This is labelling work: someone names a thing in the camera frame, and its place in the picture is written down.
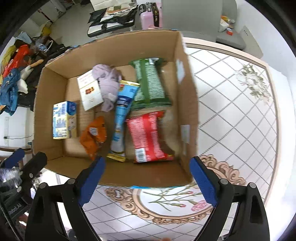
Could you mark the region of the orange snack packet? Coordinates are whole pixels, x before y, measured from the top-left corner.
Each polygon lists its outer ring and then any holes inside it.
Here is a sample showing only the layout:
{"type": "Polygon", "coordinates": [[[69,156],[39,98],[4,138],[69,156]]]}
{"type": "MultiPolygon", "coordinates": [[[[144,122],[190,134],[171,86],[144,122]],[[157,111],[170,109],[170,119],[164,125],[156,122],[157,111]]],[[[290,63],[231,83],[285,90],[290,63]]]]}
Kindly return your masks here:
{"type": "Polygon", "coordinates": [[[92,161],[95,160],[98,150],[107,139],[107,130],[103,116],[93,120],[80,136],[80,144],[92,161]]]}

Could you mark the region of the yellow blue tissue pack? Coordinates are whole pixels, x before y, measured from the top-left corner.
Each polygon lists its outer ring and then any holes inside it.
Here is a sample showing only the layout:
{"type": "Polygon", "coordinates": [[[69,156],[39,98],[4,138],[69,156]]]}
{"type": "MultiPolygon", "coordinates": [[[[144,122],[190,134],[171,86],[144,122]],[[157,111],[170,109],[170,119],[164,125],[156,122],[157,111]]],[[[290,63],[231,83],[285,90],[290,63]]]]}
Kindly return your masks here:
{"type": "Polygon", "coordinates": [[[77,104],[64,101],[53,105],[53,139],[77,137],[77,104]]]}

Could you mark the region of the red wet wipes pack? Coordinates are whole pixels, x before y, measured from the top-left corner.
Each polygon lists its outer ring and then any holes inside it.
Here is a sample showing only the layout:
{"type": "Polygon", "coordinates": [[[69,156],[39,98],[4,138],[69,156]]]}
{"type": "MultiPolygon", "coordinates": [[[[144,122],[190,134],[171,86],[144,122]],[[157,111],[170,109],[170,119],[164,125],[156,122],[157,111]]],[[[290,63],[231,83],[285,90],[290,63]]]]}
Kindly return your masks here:
{"type": "Polygon", "coordinates": [[[166,144],[162,122],[165,111],[145,113],[126,120],[132,137],[135,162],[173,161],[175,152],[166,144]]]}

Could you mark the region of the white cigarette box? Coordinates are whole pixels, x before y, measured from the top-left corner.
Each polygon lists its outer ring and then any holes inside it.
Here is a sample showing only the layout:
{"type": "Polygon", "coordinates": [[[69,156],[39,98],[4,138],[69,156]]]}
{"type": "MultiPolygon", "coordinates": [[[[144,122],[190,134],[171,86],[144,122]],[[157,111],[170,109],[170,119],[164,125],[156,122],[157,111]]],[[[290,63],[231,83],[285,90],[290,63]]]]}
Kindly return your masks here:
{"type": "Polygon", "coordinates": [[[92,70],[77,78],[81,102],[85,111],[103,103],[99,82],[93,77],[92,70]]]}

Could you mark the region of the blue white sachet packet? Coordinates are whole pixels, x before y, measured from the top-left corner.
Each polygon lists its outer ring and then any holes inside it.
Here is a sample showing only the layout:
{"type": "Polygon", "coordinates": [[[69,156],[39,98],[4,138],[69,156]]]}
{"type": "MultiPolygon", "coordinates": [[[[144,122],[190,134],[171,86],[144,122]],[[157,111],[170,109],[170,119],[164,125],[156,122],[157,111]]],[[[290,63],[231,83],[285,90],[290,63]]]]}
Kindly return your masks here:
{"type": "Polygon", "coordinates": [[[139,83],[121,80],[118,91],[114,133],[111,139],[110,151],[107,157],[119,162],[125,162],[125,145],[124,145],[124,123],[127,114],[130,112],[134,97],[140,87],[139,83]]]}

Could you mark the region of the green wet wipes pack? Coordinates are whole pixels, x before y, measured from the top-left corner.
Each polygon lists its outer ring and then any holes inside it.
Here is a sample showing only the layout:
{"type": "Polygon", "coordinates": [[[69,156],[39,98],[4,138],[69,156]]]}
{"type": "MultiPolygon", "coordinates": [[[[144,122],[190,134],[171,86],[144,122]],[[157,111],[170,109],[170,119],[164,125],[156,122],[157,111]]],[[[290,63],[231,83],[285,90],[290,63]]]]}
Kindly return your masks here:
{"type": "Polygon", "coordinates": [[[163,59],[158,57],[142,58],[129,63],[135,69],[136,80],[140,84],[131,110],[171,105],[159,76],[162,63],[163,59]]]}

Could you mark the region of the patterned tablecloth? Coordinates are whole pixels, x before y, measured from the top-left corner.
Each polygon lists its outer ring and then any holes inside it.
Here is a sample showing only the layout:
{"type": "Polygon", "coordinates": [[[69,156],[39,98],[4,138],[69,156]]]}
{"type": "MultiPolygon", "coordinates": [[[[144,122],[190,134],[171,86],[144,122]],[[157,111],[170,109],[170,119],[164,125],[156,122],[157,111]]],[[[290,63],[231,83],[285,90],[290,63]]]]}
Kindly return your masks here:
{"type": "MultiPolygon", "coordinates": [[[[267,69],[197,47],[186,49],[198,87],[201,160],[265,198],[275,170],[277,119],[267,69]]],[[[193,240],[209,217],[198,186],[133,189],[99,185],[86,215],[102,240],[193,240]]]]}

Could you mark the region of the pile of colourful clothes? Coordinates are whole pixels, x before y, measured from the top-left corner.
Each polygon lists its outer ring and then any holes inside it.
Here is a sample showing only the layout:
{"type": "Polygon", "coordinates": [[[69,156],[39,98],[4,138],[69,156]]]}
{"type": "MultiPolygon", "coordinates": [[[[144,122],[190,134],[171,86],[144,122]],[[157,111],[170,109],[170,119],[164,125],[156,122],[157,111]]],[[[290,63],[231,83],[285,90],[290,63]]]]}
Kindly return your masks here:
{"type": "Polygon", "coordinates": [[[18,107],[33,111],[42,69],[68,49],[48,35],[21,32],[1,59],[1,113],[13,115],[18,107]]]}

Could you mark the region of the items on grey chair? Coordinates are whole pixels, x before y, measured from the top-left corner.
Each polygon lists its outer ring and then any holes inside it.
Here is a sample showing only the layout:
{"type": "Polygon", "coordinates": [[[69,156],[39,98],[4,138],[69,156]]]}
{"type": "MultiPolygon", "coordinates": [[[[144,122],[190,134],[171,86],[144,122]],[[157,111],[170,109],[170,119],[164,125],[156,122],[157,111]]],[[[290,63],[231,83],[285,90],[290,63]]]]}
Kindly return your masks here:
{"type": "Polygon", "coordinates": [[[230,19],[227,16],[221,15],[219,24],[219,33],[225,32],[227,35],[233,35],[234,19],[230,19]]]}

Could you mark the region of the pink suitcase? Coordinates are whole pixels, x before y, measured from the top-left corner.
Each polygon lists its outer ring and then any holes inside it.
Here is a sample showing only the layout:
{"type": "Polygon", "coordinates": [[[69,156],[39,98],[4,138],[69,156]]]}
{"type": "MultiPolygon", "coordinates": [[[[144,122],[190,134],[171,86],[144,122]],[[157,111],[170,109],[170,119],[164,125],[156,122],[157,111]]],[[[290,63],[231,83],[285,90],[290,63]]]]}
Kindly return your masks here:
{"type": "Polygon", "coordinates": [[[140,23],[143,30],[163,27],[162,4],[146,2],[138,6],[140,23]]]}

